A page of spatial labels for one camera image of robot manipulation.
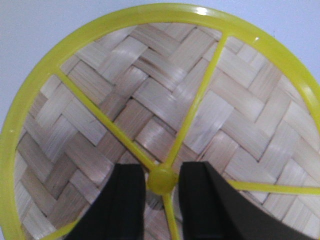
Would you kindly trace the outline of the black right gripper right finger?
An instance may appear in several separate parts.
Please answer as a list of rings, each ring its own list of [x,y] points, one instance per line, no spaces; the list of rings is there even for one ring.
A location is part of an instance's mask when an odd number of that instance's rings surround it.
[[[308,240],[238,193],[208,162],[184,162],[178,199],[186,240]]]

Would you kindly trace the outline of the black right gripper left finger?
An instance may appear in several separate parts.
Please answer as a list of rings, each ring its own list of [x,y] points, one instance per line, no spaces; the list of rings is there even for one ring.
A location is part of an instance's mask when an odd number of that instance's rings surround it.
[[[139,164],[116,164],[105,187],[67,240],[142,240],[145,175]]]

